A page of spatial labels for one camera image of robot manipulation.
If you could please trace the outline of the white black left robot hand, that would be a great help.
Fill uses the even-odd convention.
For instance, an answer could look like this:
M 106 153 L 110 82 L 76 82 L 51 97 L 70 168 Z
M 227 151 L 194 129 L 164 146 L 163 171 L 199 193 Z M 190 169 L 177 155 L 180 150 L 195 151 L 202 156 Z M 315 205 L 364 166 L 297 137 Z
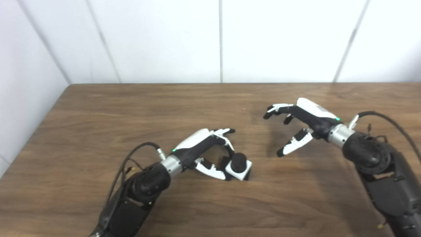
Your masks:
M 201 157 L 201 155 L 215 145 L 223 145 L 229 157 L 232 157 L 235 150 L 230 140 L 225 137 L 226 134 L 232 133 L 235 133 L 235 129 L 200 129 L 178 144 L 172 150 L 170 156 L 177 160 L 176 163 L 181 171 L 196 169 L 209 177 L 230 181 L 231 175 L 227 174 L 226 171 L 217 170 L 215 164 Z

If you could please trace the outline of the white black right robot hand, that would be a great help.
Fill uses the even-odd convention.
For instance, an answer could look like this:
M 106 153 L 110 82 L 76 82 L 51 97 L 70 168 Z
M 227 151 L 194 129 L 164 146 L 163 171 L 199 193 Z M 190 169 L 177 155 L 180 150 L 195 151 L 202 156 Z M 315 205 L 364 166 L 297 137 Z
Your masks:
M 283 121 L 288 125 L 293 119 L 300 120 L 308 125 L 296 133 L 282 148 L 277 151 L 278 157 L 288 155 L 308 144 L 313 138 L 328 140 L 328 136 L 336 126 L 342 124 L 341 119 L 319 104 L 306 98 L 297 99 L 296 104 L 279 103 L 267 108 L 264 119 L 272 115 L 286 114 Z

